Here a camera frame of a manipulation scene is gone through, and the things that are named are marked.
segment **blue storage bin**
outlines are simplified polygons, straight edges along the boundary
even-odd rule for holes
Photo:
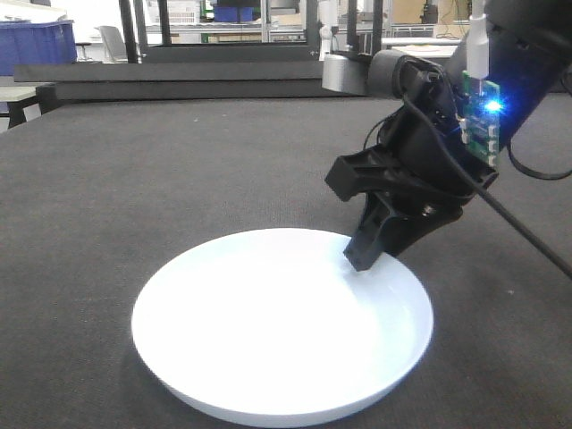
[[[216,22],[250,22],[254,7],[228,7],[214,6],[214,20]]]
[[[0,22],[0,76],[13,75],[16,64],[74,63],[77,52],[72,23]]]

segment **green circuit board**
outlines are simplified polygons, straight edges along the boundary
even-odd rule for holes
[[[460,121],[463,143],[478,159],[496,169],[499,159],[501,126],[501,87],[488,80],[471,78],[463,72],[467,96],[464,117]]]

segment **metal frame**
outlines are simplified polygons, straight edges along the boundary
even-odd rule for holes
[[[169,11],[167,9],[167,0],[158,0],[163,43],[159,46],[150,46],[147,42],[143,0],[133,0],[133,4],[139,34],[139,51],[143,63],[314,61],[319,56],[320,37],[317,0],[307,0],[305,42],[237,43],[232,45],[173,44],[168,24]]]

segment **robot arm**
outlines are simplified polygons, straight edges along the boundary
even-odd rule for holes
[[[333,34],[338,28],[338,0],[318,0],[318,19],[322,23],[319,61],[323,61],[332,51]]]
[[[398,255],[462,215],[475,188],[453,168],[447,154],[483,189],[494,181],[497,172],[488,155],[508,145],[572,62],[571,21],[569,0],[491,0],[486,21],[480,24],[486,25],[490,40],[487,80],[471,80],[465,74],[467,40],[442,69],[392,51],[380,51],[369,61],[363,55],[359,61],[351,55],[326,57],[327,88],[344,91],[350,85],[371,96],[405,100],[383,122],[381,142],[338,157],[326,177],[341,200],[366,193],[364,213],[344,252],[357,270],[370,268],[383,252]],[[469,43],[479,44],[470,38]],[[478,62],[469,67],[476,67],[478,74]],[[473,88],[475,82],[479,88]],[[491,99],[489,105],[492,92],[487,91],[495,86],[500,87],[500,100]],[[479,131],[482,124],[475,117],[471,135],[467,123],[459,121],[459,115],[483,115],[486,106],[498,111],[501,105],[500,133],[494,127]],[[498,146],[489,145],[491,141]],[[481,143],[484,156],[471,153],[469,143]]]

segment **dark gray table surface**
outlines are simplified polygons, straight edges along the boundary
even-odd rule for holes
[[[0,134],[0,427],[238,427],[148,372],[135,299],[167,261],[229,233],[351,234],[363,199],[341,203],[324,176],[396,105],[70,105]],[[515,139],[523,160],[572,165],[571,107],[543,102]],[[572,260],[571,181],[528,179],[506,157],[501,168],[492,193]],[[432,344],[387,398],[318,427],[572,427],[570,280],[478,198],[400,259],[433,302]]]

